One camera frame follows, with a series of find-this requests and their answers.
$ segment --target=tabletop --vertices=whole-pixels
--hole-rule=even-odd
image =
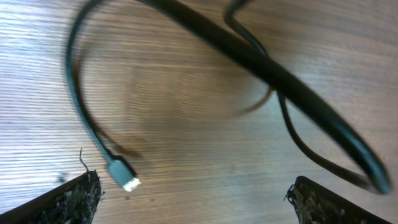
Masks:
[[[221,27],[227,0],[183,0]],[[112,181],[67,91],[65,46],[84,1],[0,1],[0,213],[89,169],[106,192],[94,223],[298,223],[283,201],[304,175],[398,223],[398,194],[374,195],[314,164],[275,94],[247,70],[137,1],[105,1],[79,38],[85,102],[142,184]],[[339,112],[398,180],[398,2],[251,1],[236,16]],[[320,155],[351,159],[297,108]]]

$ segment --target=thin black cable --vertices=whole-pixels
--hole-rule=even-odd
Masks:
[[[241,37],[246,39],[255,49],[257,49],[261,54],[268,57],[267,50],[264,46],[260,43],[260,41],[251,34],[246,28],[244,28],[233,16],[235,12],[241,9],[244,4],[247,3],[248,0],[232,0],[231,4],[226,8],[224,12],[224,21],[227,25],[238,33]],[[352,172],[348,169],[345,169],[335,163],[319,156],[317,153],[313,152],[300,138],[297,134],[292,121],[289,116],[289,111],[287,110],[286,105],[286,97],[280,92],[277,91],[277,96],[280,103],[280,108],[282,110],[282,114],[285,120],[285,124],[287,130],[292,137],[294,143],[296,143],[297,147],[313,162],[318,164],[319,166],[325,168],[326,170],[330,171],[332,174],[337,175],[338,177],[358,186],[362,189],[371,191],[373,193],[377,193],[377,190],[373,187],[370,183],[368,178],[364,177],[363,175],[359,175],[355,172]]]
[[[75,76],[73,75],[74,61],[72,60],[73,44],[80,24],[89,11],[102,1],[103,0],[90,0],[79,12],[69,36],[65,65],[68,85],[76,110],[94,142],[104,154],[107,161],[109,161],[113,155],[109,150],[107,150],[101,139],[98,137],[97,131],[95,130],[95,124],[84,107],[81,96],[78,94],[79,86]],[[391,191],[391,181],[387,170],[377,158],[377,155],[375,155],[359,134],[356,133],[356,131],[316,93],[309,89],[309,87],[288,72],[285,68],[271,60],[269,57],[265,57],[261,51],[253,49],[252,46],[238,39],[234,35],[231,35],[209,19],[176,0],[138,1],[162,11],[164,14],[168,15],[197,36],[207,41],[220,52],[224,53],[227,57],[251,71],[253,75],[275,87],[278,90],[278,93],[286,96],[309,118],[316,122],[319,127],[329,134],[331,138],[334,139],[352,159],[354,159],[354,161],[368,175],[370,183],[375,186],[377,192],[387,194]],[[329,171],[336,168],[336,165],[328,167],[324,164],[323,166]],[[346,179],[354,177],[349,177],[347,172],[343,177],[344,176],[346,176]]]

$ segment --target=cable connector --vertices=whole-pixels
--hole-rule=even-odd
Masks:
[[[137,173],[129,163],[121,156],[112,158],[107,170],[111,177],[127,192],[133,191],[141,181],[136,177]]]

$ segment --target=wooden surface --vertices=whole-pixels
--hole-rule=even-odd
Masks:
[[[217,24],[227,0],[184,0]],[[81,39],[85,99],[124,147],[142,185],[126,193],[104,170],[70,102],[63,55],[83,1],[0,1],[0,212],[85,171],[106,191],[94,223],[297,223],[282,199],[305,175],[398,223],[398,194],[381,197],[307,159],[275,95],[247,71],[157,11],[109,1]],[[398,2],[254,1],[237,18],[351,123],[398,180]],[[321,155],[356,166],[290,107]]]

